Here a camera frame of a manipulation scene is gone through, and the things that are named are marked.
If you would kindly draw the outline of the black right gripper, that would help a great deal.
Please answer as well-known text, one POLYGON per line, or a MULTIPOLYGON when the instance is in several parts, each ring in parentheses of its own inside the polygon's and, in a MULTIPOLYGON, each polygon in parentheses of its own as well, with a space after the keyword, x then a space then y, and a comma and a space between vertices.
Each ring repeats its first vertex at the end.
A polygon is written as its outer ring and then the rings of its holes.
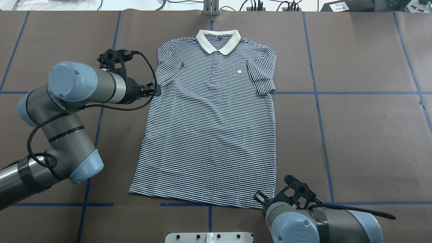
POLYGON ((263 211, 267 211, 267 209, 274 203, 287 202, 287 196, 275 196, 269 198, 261 191, 257 191, 253 196, 253 199, 263 206, 263 211))

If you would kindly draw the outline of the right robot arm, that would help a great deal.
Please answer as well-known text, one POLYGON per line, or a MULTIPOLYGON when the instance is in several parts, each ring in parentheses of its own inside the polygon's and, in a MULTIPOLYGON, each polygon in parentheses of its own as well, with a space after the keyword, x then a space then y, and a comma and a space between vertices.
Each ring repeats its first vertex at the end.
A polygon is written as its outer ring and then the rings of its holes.
POLYGON ((380 211, 348 206, 316 205, 296 209, 286 199, 268 198, 258 191, 265 223, 274 243, 382 243, 380 211))

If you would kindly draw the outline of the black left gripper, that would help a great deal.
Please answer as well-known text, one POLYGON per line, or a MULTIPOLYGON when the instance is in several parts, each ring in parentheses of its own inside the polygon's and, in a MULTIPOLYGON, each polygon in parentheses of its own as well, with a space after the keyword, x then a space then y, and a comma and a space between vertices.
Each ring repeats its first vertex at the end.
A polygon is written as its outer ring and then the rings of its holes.
POLYGON ((139 85, 134 79, 127 78, 127 92, 125 94, 125 104, 134 103, 140 98, 150 98, 160 96, 162 93, 160 85, 157 83, 148 83, 139 85))

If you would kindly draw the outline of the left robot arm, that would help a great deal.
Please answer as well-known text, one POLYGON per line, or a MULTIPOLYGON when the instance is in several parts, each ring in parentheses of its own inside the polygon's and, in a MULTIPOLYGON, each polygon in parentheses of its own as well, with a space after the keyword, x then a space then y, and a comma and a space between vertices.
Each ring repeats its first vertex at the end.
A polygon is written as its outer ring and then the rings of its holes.
POLYGON ((91 107, 131 104, 145 91, 157 93, 157 79, 138 85, 113 70, 81 62, 54 65, 48 83, 26 94, 17 104, 20 118, 34 129, 28 154, 1 170, 1 209, 68 179, 79 184, 99 173, 104 164, 77 115, 91 107))

